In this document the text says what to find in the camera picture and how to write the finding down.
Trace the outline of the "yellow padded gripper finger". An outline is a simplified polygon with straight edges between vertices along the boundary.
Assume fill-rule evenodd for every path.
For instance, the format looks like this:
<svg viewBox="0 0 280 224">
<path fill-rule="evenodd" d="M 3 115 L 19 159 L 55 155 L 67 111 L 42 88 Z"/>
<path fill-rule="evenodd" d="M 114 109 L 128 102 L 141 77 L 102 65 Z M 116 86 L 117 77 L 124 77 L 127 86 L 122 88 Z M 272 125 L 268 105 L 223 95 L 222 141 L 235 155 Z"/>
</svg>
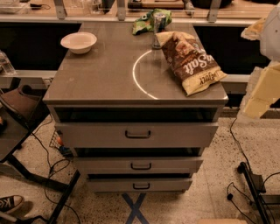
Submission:
<svg viewBox="0 0 280 224">
<path fill-rule="evenodd" d="M 256 66 L 249 76 L 237 118 L 239 121 L 259 119 L 279 99 L 280 63 L 272 61 L 265 68 Z"/>
<path fill-rule="evenodd" d="M 245 28 L 241 33 L 241 37 L 248 40 L 259 40 L 263 31 L 265 20 L 266 18 L 263 17 L 257 20 L 254 24 Z"/>
</svg>

